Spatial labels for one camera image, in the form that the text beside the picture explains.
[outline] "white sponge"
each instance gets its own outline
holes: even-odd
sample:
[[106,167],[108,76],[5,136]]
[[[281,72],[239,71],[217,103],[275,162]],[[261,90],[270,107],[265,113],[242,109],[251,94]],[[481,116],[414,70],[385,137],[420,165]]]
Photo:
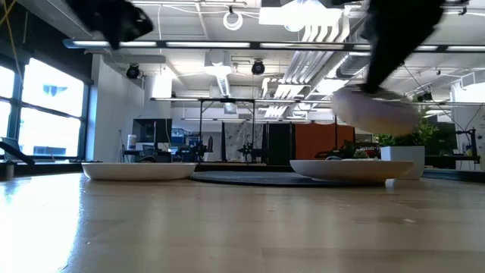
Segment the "white sponge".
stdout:
[[416,107],[403,102],[372,99],[355,92],[357,88],[343,87],[333,94],[333,112],[342,121],[369,133],[401,136],[415,131],[419,123]]

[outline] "wooden table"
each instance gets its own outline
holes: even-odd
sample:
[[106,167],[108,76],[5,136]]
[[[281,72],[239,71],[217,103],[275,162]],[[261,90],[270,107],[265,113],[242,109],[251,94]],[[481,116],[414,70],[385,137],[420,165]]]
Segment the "wooden table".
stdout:
[[0,182],[0,272],[484,272],[485,187]]

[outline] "white pot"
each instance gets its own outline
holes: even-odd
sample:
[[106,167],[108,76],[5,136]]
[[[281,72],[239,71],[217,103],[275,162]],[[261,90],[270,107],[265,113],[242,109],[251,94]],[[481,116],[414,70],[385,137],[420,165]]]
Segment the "white pot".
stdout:
[[384,161],[414,162],[409,172],[399,179],[420,180],[424,171],[424,146],[393,146],[382,147],[380,157]]

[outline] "yellow cable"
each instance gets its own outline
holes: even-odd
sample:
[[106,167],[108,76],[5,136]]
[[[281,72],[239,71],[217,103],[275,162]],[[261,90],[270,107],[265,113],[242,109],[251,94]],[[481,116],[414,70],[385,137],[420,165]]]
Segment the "yellow cable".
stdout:
[[13,0],[12,3],[10,4],[10,6],[8,7],[7,10],[5,10],[5,14],[3,15],[3,18],[0,20],[0,26],[3,24],[3,21],[5,21],[5,19],[7,19],[8,17],[8,14],[10,14],[10,11],[12,10],[12,8],[14,7],[15,3],[17,2],[17,0]]
[[[11,7],[15,4],[15,1],[17,1],[17,0],[14,0],[12,2]],[[20,77],[20,82],[23,83],[22,70],[20,69],[20,65],[18,63],[17,50],[15,48],[14,34],[12,33],[12,27],[10,25],[10,20],[8,19],[7,5],[3,5],[3,9],[5,10],[5,19],[7,21],[8,35],[10,36],[10,44],[12,46],[12,52],[14,53],[15,65],[17,65],[17,72],[18,72],[18,76]]]

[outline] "orange wall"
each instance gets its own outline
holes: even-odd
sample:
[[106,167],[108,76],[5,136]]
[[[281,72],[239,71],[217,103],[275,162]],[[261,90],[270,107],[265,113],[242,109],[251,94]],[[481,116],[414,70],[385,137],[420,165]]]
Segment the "orange wall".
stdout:
[[[296,159],[314,159],[318,152],[335,149],[335,124],[297,124],[296,125]],[[337,148],[343,146],[344,140],[354,141],[354,127],[338,125]]]

